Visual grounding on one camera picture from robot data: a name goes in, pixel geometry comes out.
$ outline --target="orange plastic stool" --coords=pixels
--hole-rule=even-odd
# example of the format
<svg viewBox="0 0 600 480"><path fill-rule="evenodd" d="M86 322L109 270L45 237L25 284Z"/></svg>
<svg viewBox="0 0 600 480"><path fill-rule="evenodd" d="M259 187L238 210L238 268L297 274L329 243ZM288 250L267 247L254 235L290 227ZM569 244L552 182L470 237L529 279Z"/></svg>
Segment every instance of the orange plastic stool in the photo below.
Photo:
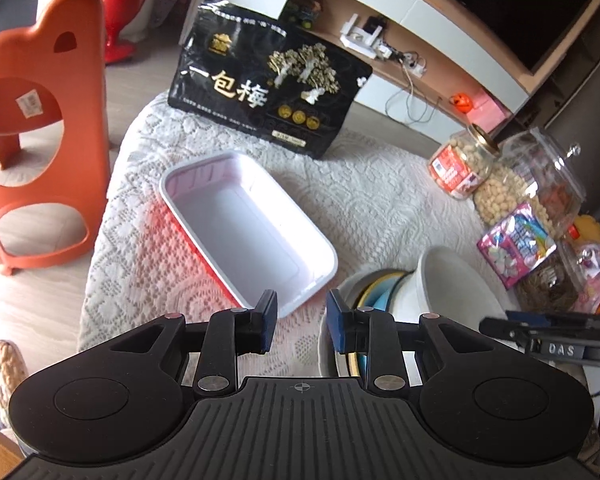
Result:
<svg viewBox="0 0 600 480"><path fill-rule="evenodd" d="M0 165L20 149L17 134L64 120L45 171L24 186L0 186L0 218L27 205L61 203L82 215L87 231L48 254L14 256L0 243L3 274L59 265L93 248L109 182L104 30L101 0L52 0L34 26L0 32ZM33 90L38 102L33 97L33 108L21 107L17 100Z"/></svg>

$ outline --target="stacked bowl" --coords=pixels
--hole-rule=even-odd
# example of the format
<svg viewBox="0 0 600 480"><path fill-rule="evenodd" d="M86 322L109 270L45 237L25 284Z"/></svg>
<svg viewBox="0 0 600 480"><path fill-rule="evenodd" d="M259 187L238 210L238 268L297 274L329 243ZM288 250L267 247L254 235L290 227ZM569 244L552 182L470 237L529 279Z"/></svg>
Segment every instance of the stacked bowl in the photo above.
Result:
<svg viewBox="0 0 600 480"><path fill-rule="evenodd" d="M435 312L477 331L483 318L505 317L480 274L446 247L426 250L414 271L358 273L347 278L338 290L349 308L370 306L408 323L417 323L421 314ZM413 352L404 352L404 361L410 384L422 384ZM365 377L363 353L345 356L334 352L326 317L320 324L318 364L324 377Z"/></svg>

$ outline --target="black snack bag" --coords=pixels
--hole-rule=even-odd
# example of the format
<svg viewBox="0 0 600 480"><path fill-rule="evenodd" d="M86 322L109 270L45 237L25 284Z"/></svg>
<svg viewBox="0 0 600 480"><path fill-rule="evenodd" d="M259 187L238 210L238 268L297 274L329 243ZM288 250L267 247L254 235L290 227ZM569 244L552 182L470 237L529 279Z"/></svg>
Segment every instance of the black snack bag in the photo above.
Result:
<svg viewBox="0 0 600 480"><path fill-rule="evenodd" d="M291 24L204 0L168 102L319 158L371 73L367 63Z"/></svg>

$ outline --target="white lace tablecloth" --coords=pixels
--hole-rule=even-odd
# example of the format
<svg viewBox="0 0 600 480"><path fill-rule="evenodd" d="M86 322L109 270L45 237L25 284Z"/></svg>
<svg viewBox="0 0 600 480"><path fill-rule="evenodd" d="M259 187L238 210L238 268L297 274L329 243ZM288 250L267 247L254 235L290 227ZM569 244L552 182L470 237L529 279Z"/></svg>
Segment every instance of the white lace tablecloth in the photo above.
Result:
<svg viewBox="0 0 600 480"><path fill-rule="evenodd" d="M470 201L446 197L419 156L344 130L322 160L312 160L175 110L165 92L134 120L120 148L89 269L79 351L167 312L183 312L193 322L230 306L158 192L170 166L229 149L247 153L272 174L331 241L339 260L328 287L278 321L271 352L240 357L241 376L318 375L326 289L360 270L414 269L431 245L456 250L507 304L503 286L475 247L481 227Z"/></svg>

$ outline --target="rectangular food container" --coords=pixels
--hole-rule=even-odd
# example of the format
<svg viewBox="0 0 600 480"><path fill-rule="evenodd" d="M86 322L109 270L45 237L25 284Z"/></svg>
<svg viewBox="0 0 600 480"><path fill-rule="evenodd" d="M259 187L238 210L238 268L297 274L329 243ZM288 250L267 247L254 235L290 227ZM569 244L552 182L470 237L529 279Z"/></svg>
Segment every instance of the rectangular food container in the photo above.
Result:
<svg viewBox="0 0 600 480"><path fill-rule="evenodd" d="M168 170L160 193L240 306L266 288L288 316L335 274L331 243L255 160L221 152Z"/></svg>

